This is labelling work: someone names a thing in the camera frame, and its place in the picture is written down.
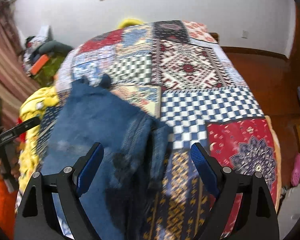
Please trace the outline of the left hand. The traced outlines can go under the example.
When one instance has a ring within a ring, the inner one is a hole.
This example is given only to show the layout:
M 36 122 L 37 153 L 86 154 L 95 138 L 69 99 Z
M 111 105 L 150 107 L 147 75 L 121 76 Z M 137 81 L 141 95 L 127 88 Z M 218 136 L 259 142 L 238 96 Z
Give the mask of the left hand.
M 12 159 L 12 168 L 11 168 L 11 175 L 14 176 L 15 179 L 18 179 L 20 177 L 19 168 L 20 168 L 19 154 L 16 154 Z M 1 171 L 0 171 L 0 180 L 3 180 Z

